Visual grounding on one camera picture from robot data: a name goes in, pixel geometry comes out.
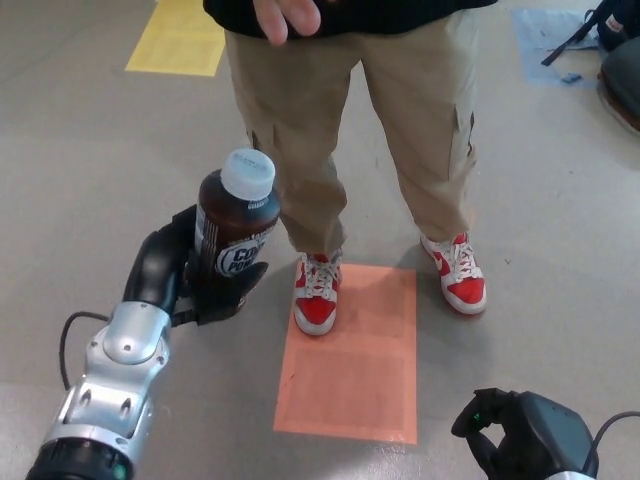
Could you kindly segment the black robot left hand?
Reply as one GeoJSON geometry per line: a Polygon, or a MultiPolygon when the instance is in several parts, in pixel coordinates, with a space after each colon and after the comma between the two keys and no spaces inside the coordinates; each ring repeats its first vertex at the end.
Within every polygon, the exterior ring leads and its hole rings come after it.
{"type": "Polygon", "coordinates": [[[205,271],[195,249],[197,206],[143,241],[129,274],[123,299],[146,302],[172,315],[172,324],[206,325],[235,316],[265,275],[268,264],[252,264],[230,277],[205,271]]]}

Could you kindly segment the person's bare hand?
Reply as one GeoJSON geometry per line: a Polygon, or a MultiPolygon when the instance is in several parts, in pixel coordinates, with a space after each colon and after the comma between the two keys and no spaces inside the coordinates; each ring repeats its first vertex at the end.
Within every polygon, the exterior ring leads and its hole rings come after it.
{"type": "Polygon", "coordinates": [[[276,46],[287,41],[290,26],[302,36],[311,36],[321,24],[320,11],[311,0],[254,0],[253,7],[263,33],[276,46]]]}

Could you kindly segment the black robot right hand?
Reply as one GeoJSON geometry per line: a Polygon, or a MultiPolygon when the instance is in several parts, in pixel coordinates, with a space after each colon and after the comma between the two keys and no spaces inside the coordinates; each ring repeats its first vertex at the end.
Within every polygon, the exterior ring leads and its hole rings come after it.
{"type": "Polygon", "coordinates": [[[539,394],[478,389],[451,433],[489,479],[594,479],[594,438],[574,410],[539,394]]]}

